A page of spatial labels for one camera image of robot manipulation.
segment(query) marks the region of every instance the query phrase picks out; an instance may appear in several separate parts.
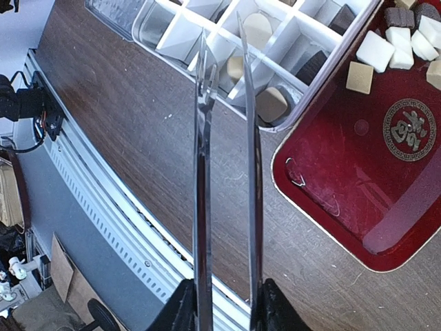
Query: wooden board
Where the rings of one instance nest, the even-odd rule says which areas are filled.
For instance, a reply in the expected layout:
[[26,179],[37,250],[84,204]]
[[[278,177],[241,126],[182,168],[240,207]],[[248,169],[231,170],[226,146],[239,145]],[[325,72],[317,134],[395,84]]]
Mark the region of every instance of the wooden board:
[[[107,29],[82,0],[56,1],[37,60],[107,162],[190,249],[190,81]],[[212,127],[214,271],[246,299],[246,125],[217,105]],[[366,270],[279,195],[270,161],[283,134],[262,138],[264,272],[305,321],[315,330],[436,329],[441,323],[439,236],[395,272]]]

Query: cardboard box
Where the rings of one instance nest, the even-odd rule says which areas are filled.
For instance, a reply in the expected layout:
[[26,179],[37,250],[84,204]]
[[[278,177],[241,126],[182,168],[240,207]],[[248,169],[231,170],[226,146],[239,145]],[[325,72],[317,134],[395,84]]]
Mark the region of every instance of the cardboard box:
[[[88,310],[88,301],[90,299],[96,299],[103,305],[105,304],[92,286],[90,286],[86,278],[81,274],[81,271],[75,266],[55,234],[52,237],[52,261],[50,269],[52,281],[61,300],[68,302],[86,324],[93,322],[93,318]],[[115,315],[114,318],[118,322],[120,329],[127,331],[127,328]]]

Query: red tray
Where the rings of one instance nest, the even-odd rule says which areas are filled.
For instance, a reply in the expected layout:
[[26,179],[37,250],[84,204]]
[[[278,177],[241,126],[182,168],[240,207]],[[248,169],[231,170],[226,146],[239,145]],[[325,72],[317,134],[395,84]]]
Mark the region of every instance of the red tray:
[[[436,4],[439,0],[426,1]],[[347,57],[274,155],[282,194],[367,268],[402,266],[441,226],[441,92],[428,64],[374,74],[369,96],[346,90]]]

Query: white wall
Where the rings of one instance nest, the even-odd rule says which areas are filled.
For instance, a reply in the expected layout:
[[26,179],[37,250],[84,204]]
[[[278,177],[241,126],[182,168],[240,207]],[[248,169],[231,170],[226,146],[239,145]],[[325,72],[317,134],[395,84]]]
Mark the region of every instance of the white wall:
[[[29,48],[38,48],[54,0],[20,0],[19,12],[0,14],[0,74],[22,70]],[[20,86],[21,80],[14,84]],[[0,119],[0,135],[12,134],[12,122]]]

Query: chinese character emblem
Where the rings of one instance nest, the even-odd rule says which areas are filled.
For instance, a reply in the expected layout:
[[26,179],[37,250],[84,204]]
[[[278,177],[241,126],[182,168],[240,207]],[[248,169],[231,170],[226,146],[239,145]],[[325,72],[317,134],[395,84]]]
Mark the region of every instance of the chinese character emblem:
[[421,101],[400,100],[384,118],[383,136],[391,153],[400,160],[421,160],[435,144],[435,117]]

